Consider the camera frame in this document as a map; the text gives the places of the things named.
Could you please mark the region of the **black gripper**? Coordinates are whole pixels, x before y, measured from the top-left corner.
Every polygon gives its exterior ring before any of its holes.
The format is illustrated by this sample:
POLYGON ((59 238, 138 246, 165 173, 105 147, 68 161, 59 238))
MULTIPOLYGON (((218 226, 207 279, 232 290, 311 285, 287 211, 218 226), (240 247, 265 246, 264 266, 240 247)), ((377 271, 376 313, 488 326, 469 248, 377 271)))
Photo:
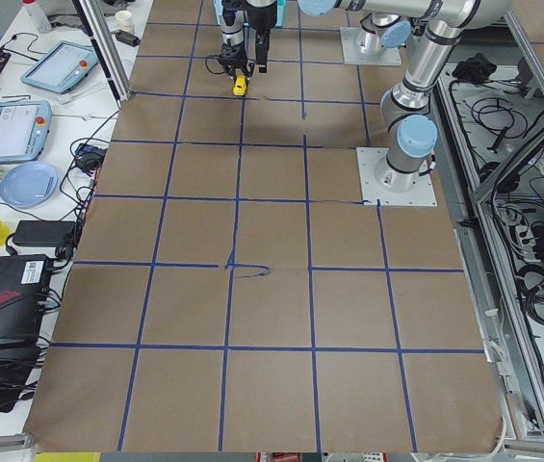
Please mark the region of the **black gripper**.
POLYGON ((248 25, 256 32, 266 32, 275 26, 275 0, 246 0, 248 25))
POLYGON ((222 67, 223 73, 231 80, 236 79, 236 71, 241 70, 249 80, 252 78, 255 70, 255 64, 258 71, 262 74, 268 72, 268 56, 270 50, 271 31, 257 31, 255 35, 255 61, 248 60, 245 43, 230 45, 224 43, 218 54, 218 62, 222 67))

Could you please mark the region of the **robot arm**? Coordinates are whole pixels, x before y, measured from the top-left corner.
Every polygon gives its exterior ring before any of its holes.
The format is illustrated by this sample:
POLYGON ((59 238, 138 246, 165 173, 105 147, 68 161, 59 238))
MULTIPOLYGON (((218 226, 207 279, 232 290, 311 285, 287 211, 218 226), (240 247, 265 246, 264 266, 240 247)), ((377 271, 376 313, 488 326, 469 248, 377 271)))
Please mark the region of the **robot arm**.
POLYGON ((323 16, 335 9, 367 12, 389 18, 387 31, 403 18, 426 23, 400 82, 381 98, 381 114, 387 125, 390 146, 382 171, 405 178, 418 174, 422 162, 431 154, 438 139, 437 128, 425 110, 453 48, 466 30, 486 27, 507 13, 510 1, 300 1, 301 11, 323 16))
POLYGON ((222 45, 218 61, 223 71, 236 83, 239 76, 249 77, 252 66, 246 52, 246 10, 247 1, 222 0, 220 32, 222 45))

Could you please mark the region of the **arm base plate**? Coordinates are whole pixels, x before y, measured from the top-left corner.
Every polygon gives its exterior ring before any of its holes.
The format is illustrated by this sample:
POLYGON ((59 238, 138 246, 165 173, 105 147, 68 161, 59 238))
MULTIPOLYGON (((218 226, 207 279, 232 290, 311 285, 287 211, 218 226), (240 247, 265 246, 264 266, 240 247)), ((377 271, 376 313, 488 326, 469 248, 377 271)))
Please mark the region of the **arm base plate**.
POLYGON ((427 160, 416 172, 399 173, 388 165, 387 152, 382 147, 356 149, 361 201, 370 206, 436 207, 427 160))
POLYGON ((400 66, 402 59, 398 48, 387 48, 374 33, 357 27, 342 27, 340 37, 345 64, 400 66))

